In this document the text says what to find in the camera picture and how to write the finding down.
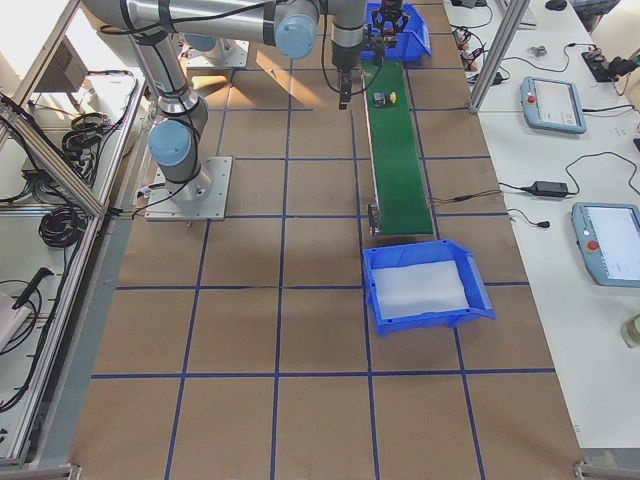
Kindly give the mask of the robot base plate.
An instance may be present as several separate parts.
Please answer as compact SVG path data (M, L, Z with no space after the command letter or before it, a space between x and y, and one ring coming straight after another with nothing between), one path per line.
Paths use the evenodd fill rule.
M152 189L151 206L144 211L147 221L221 221L225 218L233 158L207 157L201 161L199 175L179 193L167 199L180 185L166 183L156 168L154 181L163 186Z

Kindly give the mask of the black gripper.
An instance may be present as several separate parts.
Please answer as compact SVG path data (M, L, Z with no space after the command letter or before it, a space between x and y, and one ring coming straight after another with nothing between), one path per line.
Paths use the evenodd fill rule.
M363 25L345 27L334 24L331 41L332 64L338 72L339 109L345 109L351 101L352 71L360 61Z

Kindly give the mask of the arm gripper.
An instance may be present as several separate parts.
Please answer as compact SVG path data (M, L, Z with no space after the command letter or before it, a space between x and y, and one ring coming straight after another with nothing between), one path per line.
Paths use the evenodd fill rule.
M403 12L402 0L382 0L379 11L372 13L372 24L379 32L384 30L384 18L398 18L398 33L404 31L410 20L410 16Z

